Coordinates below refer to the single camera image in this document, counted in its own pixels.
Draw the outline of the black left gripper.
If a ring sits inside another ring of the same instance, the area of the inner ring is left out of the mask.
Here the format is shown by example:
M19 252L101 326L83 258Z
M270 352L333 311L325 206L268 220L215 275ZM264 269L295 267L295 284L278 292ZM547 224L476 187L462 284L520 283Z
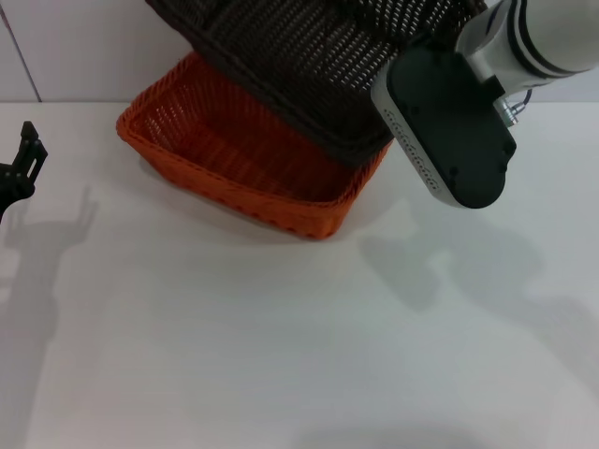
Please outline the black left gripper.
M14 203L34 194L37 176L47 157L48 152L33 123L25 121L19 150L12 165L1 165L0 218Z

